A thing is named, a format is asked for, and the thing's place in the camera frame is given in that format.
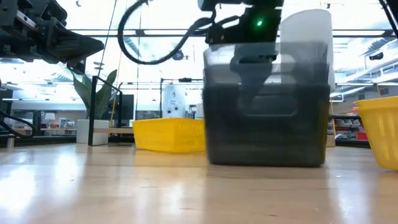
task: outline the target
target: ceiling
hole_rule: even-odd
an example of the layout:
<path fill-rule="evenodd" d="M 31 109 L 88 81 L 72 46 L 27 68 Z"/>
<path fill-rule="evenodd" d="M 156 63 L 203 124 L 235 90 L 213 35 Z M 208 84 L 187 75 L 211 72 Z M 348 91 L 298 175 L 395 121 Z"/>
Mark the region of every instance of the ceiling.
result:
<path fill-rule="evenodd" d="M 77 6 L 76 1 L 58 0 L 59 4 L 68 12 L 67 28 L 86 35 L 95 35 L 102 32 L 100 30 L 107 33 L 106 30 L 111 21 L 111 28 L 117 29 L 126 6 L 130 6 L 134 1 L 117 0 L 115 17 L 111 18 L 113 0 L 102 0 L 101 4 L 98 4 L 97 0 L 79 0 L 80 6 Z M 375 34 L 372 30 L 390 29 L 378 0 L 285 0 L 283 18 L 302 10 L 314 8 L 328 9 L 331 12 L 334 30 L 365 30 L 350 31 L 350 35 Z M 242 14 L 243 11 L 243 5 L 223 5 L 221 9 L 218 9 L 218 20 Z M 196 19 L 203 16 L 207 17 L 209 14 L 198 9 L 197 0 L 151 1 L 149 6 L 144 6 L 140 12 L 130 18 L 126 28 L 186 29 Z M 378 63 L 387 62 L 387 59 L 382 62 L 367 62 L 366 57 L 361 55 L 364 51 L 362 48 L 368 48 L 369 44 L 379 39 L 334 38 L 334 68 L 339 71 L 336 80 L 344 80 L 347 75 L 354 75 L 358 71 L 375 67 Z M 139 46 L 142 60 L 154 60 L 166 55 L 179 40 L 180 37 L 132 37 L 133 43 Z M 160 78 L 202 78 L 203 51 L 206 48 L 204 38 L 191 37 L 182 48 L 183 60 L 169 60 L 155 66 L 138 66 L 121 54 L 117 39 L 110 37 L 105 49 L 103 69 L 99 74 L 105 77 L 112 70 L 119 69 L 117 82 L 152 82 L 154 87 L 159 86 Z M 101 62 L 102 54 L 103 51 L 87 58 L 86 73 L 89 76 L 98 74 L 98 63 Z M 388 54 L 388 56 L 389 58 L 393 57 L 395 53 Z M 55 94 L 54 92 L 61 94 L 60 92 L 66 91 L 71 97 L 77 98 L 73 91 L 72 74 L 63 65 L 49 65 L 40 60 L 33 63 L 15 60 L 0 63 L 0 72 L 3 83 L 11 82 L 13 84 L 9 84 L 9 86 L 35 91 L 39 94 Z M 47 82 L 63 83 L 64 85 L 47 85 Z"/>

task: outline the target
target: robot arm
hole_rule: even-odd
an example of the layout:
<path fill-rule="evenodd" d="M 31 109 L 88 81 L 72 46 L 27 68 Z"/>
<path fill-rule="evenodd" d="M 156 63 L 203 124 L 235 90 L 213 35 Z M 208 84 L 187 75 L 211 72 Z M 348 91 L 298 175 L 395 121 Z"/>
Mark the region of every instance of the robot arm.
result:
<path fill-rule="evenodd" d="M 67 30 L 66 18 L 56 0 L 0 1 L 0 58 L 42 59 L 75 68 L 103 50 L 101 41 Z"/>

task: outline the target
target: translucent container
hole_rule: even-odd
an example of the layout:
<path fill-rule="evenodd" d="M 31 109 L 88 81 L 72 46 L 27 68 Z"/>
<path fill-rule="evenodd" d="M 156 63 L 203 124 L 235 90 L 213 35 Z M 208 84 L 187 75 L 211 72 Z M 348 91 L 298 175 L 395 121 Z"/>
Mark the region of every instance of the translucent container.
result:
<path fill-rule="evenodd" d="M 133 121 L 138 149 L 189 153 L 205 151 L 204 122 L 199 119 L 161 118 Z"/>
<path fill-rule="evenodd" d="M 304 56 L 294 51 L 305 46 L 319 46 L 314 47 L 320 52 L 319 60 L 304 62 Z M 290 52 L 292 63 L 271 63 L 282 49 Z M 322 58 L 326 52 L 325 45 L 317 43 L 208 49 L 203 107 L 209 161 L 250 166 L 322 165 L 330 94 L 328 64 Z"/>
<path fill-rule="evenodd" d="M 355 103 L 377 164 L 398 170 L 398 96 Z"/>

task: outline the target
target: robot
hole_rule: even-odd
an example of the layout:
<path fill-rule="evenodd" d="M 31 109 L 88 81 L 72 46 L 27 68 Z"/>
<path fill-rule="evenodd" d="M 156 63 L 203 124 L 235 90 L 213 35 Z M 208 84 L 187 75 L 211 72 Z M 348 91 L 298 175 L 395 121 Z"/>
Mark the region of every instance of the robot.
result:
<path fill-rule="evenodd" d="M 387 14 L 391 26 L 398 36 L 396 19 L 398 19 L 398 2 L 395 0 L 379 0 Z M 118 27 L 118 42 L 122 52 L 127 58 L 143 65 L 156 65 L 172 58 L 181 49 L 182 45 L 192 34 L 206 35 L 205 42 L 209 45 L 216 44 L 244 44 L 257 42 L 275 42 L 277 30 L 280 24 L 281 7 L 284 0 L 198 0 L 198 7 L 202 11 L 211 11 L 213 15 L 210 18 L 198 19 L 184 35 L 176 48 L 163 58 L 144 62 L 132 56 L 126 49 L 123 40 L 123 30 L 129 16 L 141 7 L 148 4 L 148 0 L 138 0 L 123 15 Z M 215 22 L 215 7 L 218 4 L 247 4 L 248 7 L 243 15 L 232 16 L 219 22 Z M 41 59 L 48 63 L 65 63 L 67 67 L 75 72 L 85 72 L 85 59 L 100 50 L 104 49 L 101 41 L 79 35 L 65 28 L 67 22 L 67 12 L 57 3 L 56 0 L 1 0 L 0 1 L 0 58 L 20 58 L 26 62 L 32 62 L 35 59 Z M 239 20 L 235 26 L 227 28 L 223 24 Z M 236 48 L 235 53 L 245 51 L 242 48 Z M 249 62 L 253 60 L 275 60 L 275 55 L 265 55 L 260 58 L 248 58 Z M 261 83 L 266 77 L 260 80 L 251 80 L 248 78 L 245 82 Z M 4 114 L 1 115 L 12 119 L 15 117 Z M 11 133 L 19 137 L 4 122 L 0 123 Z"/>

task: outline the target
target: dark plastic container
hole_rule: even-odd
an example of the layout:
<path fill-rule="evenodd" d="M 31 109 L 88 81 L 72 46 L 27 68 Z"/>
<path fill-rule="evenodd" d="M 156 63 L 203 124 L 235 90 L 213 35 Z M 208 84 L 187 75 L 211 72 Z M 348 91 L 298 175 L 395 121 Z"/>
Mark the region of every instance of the dark plastic container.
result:
<path fill-rule="evenodd" d="M 220 49 L 207 54 L 218 52 L 219 57 Z M 319 167 L 325 162 L 328 65 L 320 60 L 256 62 L 257 54 L 244 52 L 248 57 L 238 63 L 205 67 L 203 109 L 210 163 Z"/>

